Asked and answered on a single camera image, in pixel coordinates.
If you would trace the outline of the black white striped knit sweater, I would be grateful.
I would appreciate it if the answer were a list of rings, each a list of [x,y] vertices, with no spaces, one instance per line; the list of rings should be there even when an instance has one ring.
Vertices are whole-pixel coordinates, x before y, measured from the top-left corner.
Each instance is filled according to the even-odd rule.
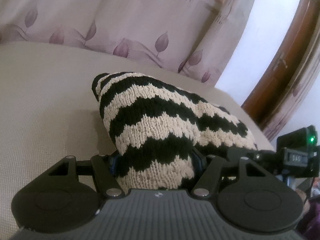
[[[92,83],[100,117],[117,153],[111,171],[124,191],[191,187],[201,173],[193,155],[256,150],[252,132],[224,107],[135,73],[103,73]]]

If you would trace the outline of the pink floral leaf curtain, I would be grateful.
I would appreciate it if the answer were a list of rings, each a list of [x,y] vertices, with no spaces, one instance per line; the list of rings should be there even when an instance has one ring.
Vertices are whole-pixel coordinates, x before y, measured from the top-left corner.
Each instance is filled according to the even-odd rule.
[[[1,42],[61,44],[216,84],[254,0],[1,0]]]

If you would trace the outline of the brown wooden furniture frame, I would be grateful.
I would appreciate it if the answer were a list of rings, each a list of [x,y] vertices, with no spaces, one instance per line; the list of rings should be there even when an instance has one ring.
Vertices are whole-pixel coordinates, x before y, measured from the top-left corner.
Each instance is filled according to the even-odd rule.
[[[242,108],[272,141],[313,84],[319,48],[319,0],[300,0],[292,23],[267,70]]]

